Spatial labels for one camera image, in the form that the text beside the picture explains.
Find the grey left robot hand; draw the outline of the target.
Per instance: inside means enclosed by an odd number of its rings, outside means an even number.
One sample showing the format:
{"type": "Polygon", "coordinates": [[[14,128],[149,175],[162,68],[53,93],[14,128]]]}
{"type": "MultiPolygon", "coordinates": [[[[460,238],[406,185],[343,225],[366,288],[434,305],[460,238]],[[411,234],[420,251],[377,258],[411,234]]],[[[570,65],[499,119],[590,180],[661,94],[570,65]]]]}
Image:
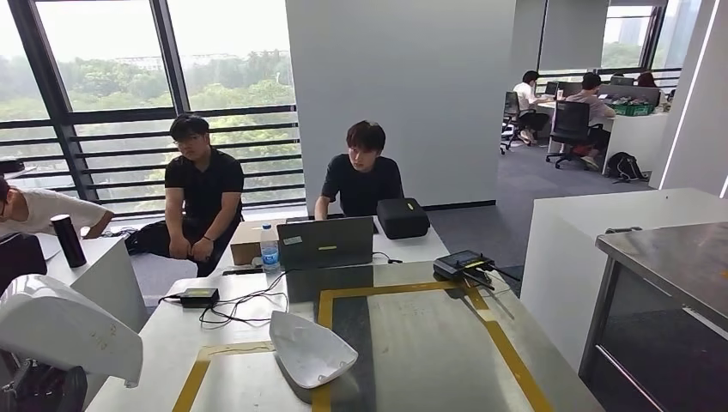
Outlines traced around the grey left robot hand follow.
{"type": "Polygon", "coordinates": [[[62,370],[1,352],[2,411],[82,411],[87,390],[82,367],[62,370]]]}

